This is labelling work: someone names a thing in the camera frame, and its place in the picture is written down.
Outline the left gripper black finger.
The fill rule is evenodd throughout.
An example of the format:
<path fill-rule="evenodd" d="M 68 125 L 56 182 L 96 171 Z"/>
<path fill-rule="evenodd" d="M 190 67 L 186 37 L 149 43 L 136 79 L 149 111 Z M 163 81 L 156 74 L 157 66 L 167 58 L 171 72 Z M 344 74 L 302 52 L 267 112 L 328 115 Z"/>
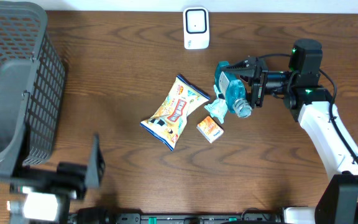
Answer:
<path fill-rule="evenodd" d="M 93 145 L 85 175 L 87 188 L 97 189 L 101 185 L 106 165 L 99 145 L 99 134 L 94 134 Z"/>
<path fill-rule="evenodd" d="M 28 156 L 29 130 L 24 123 L 16 137 L 12 140 L 11 148 L 5 159 L 0 163 L 0 182 L 10 182 L 15 172 L 22 167 L 24 159 Z"/>

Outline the teal mouthwash bottle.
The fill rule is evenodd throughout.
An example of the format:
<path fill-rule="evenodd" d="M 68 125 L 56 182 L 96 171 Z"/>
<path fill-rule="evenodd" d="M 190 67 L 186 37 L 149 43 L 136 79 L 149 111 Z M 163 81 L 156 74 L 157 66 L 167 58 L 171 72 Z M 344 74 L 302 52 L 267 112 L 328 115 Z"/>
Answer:
<path fill-rule="evenodd" d="M 215 85 L 223 94 L 228 110 L 239 118 L 247 118 L 252 113 L 252 107 L 246 100 L 246 88 L 235 74 L 223 71 L 223 68 L 228 65 L 227 61 L 218 62 L 214 74 Z"/>

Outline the light teal packet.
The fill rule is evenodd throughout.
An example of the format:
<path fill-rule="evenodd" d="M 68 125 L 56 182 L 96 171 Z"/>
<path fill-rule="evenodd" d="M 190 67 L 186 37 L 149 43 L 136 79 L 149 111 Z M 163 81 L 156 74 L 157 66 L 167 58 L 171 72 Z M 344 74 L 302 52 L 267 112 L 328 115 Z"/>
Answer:
<path fill-rule="evenodd" d="M 219 122 L 223 124 L 228 107 L 223 94 L 218 90 L 217 86 L 214 85 L 213 88 L 216 94 L 216 99 L 212 103 L 205 105 L 204 109 L 212 118 L 217 118 Z"/>

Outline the small orange snack packet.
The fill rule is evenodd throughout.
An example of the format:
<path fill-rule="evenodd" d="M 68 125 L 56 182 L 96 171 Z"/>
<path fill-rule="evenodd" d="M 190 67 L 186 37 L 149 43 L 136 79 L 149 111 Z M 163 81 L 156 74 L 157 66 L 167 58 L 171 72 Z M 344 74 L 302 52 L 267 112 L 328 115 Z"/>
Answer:
<path fill-rule="evenodd" d="M 211 144 L 224 133 L 224 130 L 210 116 L 205 117 L 196 128 Z"/>

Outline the yellow snack chip bag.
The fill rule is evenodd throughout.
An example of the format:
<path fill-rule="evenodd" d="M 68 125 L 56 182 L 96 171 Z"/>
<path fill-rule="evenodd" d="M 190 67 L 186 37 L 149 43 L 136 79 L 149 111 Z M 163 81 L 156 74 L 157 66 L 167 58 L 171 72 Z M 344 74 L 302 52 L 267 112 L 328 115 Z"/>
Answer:
<path fill-rule="evenodd" d="M 172 151 L 187 124 L 188 116 L 209 100 L 206 93 L 182 75 L 177 75 L 164 102 L 140 125 Z"/>

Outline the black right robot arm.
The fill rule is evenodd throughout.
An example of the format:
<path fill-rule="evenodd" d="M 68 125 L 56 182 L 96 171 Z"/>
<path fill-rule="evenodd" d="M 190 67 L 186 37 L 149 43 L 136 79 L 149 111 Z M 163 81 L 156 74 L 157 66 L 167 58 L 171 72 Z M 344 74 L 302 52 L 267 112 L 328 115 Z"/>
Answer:
<path fill-rule="evenodd" d="M 282 99 L 293 119 L 312 140 L 329 184 L 315 207 L 285 207 L 282 223 L 358 223 L 358 146 L 344 126 L 335 104 L 337 87 L 319 84 L 322 45 L 313 39 L 293 44 L 287 71 L 271 71 L 265 56 L 238 63 L 219 62 L 216 83 L 230 110 L 250 116 L 265 95 Z"/>

